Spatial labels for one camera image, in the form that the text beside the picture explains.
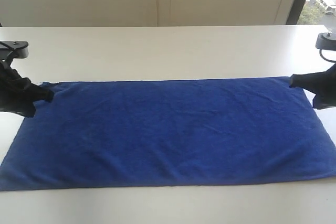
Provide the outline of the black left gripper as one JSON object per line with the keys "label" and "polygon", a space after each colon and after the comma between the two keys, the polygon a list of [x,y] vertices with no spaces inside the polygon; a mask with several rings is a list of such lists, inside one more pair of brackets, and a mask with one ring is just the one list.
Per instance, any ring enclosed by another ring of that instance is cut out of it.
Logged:
{"label": "black left gripper", "polygon": [[33,118],[36,108],[33,102],[51,103],[54,92],[22,78],[15,69],[1,61],[1,112]]}

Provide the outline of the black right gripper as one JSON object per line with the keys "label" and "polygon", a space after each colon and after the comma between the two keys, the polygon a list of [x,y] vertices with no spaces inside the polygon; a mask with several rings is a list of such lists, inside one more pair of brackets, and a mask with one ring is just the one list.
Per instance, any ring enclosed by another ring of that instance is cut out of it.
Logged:
{"label": "black right gripper", "polygon": [[317,72],[315,77],[312,74],[292,74],[289,87],[314,92],[312,100],[314,109],[335,108],[335,65],[324,72]]}

